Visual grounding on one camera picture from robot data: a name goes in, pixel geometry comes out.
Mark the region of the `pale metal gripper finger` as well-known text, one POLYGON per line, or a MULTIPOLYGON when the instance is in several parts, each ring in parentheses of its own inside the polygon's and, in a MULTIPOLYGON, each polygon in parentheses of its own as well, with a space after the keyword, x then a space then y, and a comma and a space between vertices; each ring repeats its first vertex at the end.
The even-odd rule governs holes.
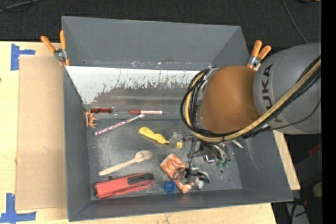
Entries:
POLYGON ((180 130, 179 132, 173 132, 173 135, 169 139, 169 147, 173 149, 182 149, 185 141, 185 132, 180 130))

